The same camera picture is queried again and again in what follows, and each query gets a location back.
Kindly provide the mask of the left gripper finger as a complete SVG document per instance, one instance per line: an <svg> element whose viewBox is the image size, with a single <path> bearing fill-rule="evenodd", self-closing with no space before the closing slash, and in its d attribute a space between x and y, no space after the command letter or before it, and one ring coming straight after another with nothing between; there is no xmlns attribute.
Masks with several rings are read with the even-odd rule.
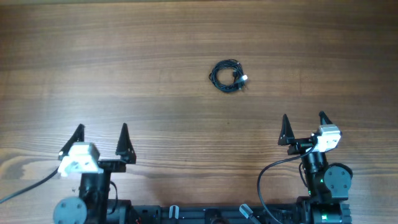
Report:
<svg viewBox="0 0 398 224"><path fill-rule="evenodd" d="M68 155L70 148L75 142L83 142L85 138L85 126L79 124L71 138L65 143L58 153L59 157L65 157Z"/></svg>
<svg viewBox="0 0 398 224"><path fill-rule="evenodd" d="M121 160L127 164L136 163L136 153L134 152L126 123L123 123L122 125L121 134L116 148L116 155L120 156Z"/></svg>

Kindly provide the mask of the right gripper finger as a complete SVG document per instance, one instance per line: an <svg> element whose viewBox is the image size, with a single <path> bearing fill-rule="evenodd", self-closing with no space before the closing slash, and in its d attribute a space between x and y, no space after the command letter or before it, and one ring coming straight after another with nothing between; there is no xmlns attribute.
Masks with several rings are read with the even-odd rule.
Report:
<svg viewBox="0 0 398 224"><path fill-rule="evenodd" d="M284 114L282 117L282 127L280 131L280 136L277 143L280 146L286 146L286 145L291 145L294 142L295 142L295 136L292 127L290 125L290 121L288 119L288 116Z"/></svg>
<svg viewBox="0 0 398 224"><path fill-rule="evenodd" d="M329 119L329 117L326 115L326 113L324 111L319 112L318 115L320 117L321 125L332 124L332 121Z"/></svg>

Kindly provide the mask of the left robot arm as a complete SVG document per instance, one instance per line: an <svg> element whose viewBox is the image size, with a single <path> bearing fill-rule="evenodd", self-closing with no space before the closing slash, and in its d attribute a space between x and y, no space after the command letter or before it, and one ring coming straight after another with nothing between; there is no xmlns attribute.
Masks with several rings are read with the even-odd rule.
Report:
<svg viewBox="0 0 398 224"><path fill-rule="evenodd" d="M101 160L96 146L85 141L85 126L79 124L59 152L61 163L57 171L63 177L81 175L78 196L59 201L53 211L55 224L142 222L130 200L109 198L110 188L117 188L111 174L125 173L128 164L136 163L126 123L122 125L115 155L119 158Z"/></svg>

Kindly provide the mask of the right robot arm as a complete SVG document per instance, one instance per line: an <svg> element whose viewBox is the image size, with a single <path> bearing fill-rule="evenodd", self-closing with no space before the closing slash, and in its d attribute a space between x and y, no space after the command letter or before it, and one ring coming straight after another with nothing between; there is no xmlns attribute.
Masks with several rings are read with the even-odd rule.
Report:
<svg viewBox="0 0 398 224"><path fill-rule="evenodd" d="M278 145L288 146L287 154L298 155L303 168L307 197L296 202L299 223L352 222L348 200L353 171L342 163L328 163L327 152L335 149L342 132L324 112L319 113L320 125L308 138L296 138L287 115L282 117Z"/></svg>

